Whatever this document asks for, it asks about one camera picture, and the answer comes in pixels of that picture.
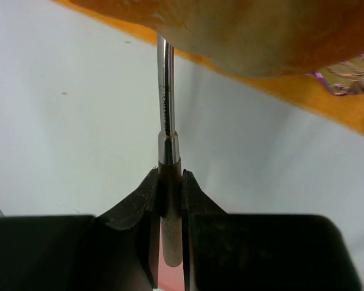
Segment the orange towel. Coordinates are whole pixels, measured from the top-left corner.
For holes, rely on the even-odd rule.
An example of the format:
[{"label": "orange towel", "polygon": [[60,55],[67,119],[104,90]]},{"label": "orange towel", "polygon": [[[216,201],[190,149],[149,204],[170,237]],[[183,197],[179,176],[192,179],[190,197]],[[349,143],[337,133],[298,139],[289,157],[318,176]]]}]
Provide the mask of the orange towel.
[{"label": "orange towel", "polygon": [[[70,3],[69,0],[53,1],[98,19],[107,25],[122,30],[143,41],[154,45],[157,42],[156,33],[148,28],[97,14],[93,11],[78,7]],[[268,94],[293,105],[335,120],[364,135],[364,95],[333,96],[330,95],[318,81],[306,76],[274,79],[251,79],[231,76],[215,68],[201,56],[191,55],[180,51],[176,51],[176,53],[183,58],[199,63],[222,75],[234,78],[248,86],[267,92]]]}]

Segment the orange strip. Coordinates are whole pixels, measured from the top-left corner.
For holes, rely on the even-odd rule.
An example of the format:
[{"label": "orange strip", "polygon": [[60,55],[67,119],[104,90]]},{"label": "orange strip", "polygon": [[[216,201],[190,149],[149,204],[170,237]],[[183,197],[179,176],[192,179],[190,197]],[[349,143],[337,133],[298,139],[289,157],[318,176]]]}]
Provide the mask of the orange strip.
[{"label": "orange strip", "polygon": [[[93,11],[78,7],[70,3],[69,0],[52,1],[102,21],[109,26],[122,30],[150,44],[155,45],[157,42],[156,33],[143,26],[100,15]],[[335,120],[364,135],[364,95],[345,97],[332,96],[318,81],[305,76],[275,79],[251,79],[231,76],[215,68],[208,60],[201,56],[191,55],[181,51],[176,51],[176,53],[185,59],[201,64],[224,76],[243,82],[248,86],[262,90],[279,99],[287,101],[288,103]]]}]

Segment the white table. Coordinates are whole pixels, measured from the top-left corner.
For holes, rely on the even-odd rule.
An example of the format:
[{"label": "white table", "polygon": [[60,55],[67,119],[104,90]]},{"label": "white table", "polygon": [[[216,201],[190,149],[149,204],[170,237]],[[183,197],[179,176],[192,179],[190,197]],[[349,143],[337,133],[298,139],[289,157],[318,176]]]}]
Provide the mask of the white table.
[{"label": "white table", "polygon": [[[316,213],[364,282],[364,137],[176,58],[183,167],[228,212]],[[157,164],[156,49],[49,1],[0,0],[0,208],[103,213]]]}]

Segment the metal shaft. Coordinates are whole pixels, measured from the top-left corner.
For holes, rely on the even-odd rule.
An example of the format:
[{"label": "metal shaft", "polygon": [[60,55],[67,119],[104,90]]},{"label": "metal shaft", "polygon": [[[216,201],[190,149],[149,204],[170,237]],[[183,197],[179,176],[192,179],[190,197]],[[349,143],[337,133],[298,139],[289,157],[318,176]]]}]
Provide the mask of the metal shaft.
[{"label": "metal shaft", "polygon": [[175,131],[174,48],[158,35],[158,82],[161,131],[159,142],[159,192],[163,258],[171,267],[182,263],[182,180],[178,134]]}]

